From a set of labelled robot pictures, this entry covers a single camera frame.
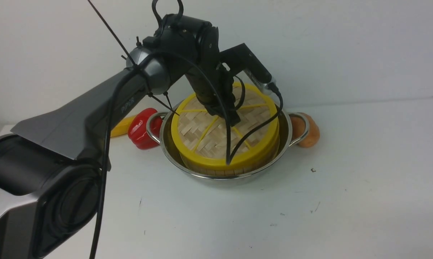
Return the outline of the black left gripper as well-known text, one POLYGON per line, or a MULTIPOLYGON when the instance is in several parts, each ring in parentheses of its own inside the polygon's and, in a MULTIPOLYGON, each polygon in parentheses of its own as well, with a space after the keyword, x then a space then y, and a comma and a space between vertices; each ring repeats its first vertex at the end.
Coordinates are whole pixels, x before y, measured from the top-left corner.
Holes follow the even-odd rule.
POLYGON ((211 116, 223 118, 225 108, 230 126, 235 126, 241 119, 236 111, 236 98, 232 92, 234 80, 229 76, 228 70, 221 65, 218 28, 210 22, 203 22, 195 39, 198 67, 192 67, 185 76, 206 111, 211 116))

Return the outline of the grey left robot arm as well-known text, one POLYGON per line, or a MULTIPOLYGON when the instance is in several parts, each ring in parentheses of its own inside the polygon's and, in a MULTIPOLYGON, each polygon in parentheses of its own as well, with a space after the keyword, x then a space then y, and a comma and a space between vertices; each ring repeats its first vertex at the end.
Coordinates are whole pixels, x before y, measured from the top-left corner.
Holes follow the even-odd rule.
POLYGON ((101 215, 109 135, 147 95, 186 76, 208 110, 235 122, 218 28, 181 14, 158 21, 120 72, 0 137, 0 259, 44 258, 101 215))

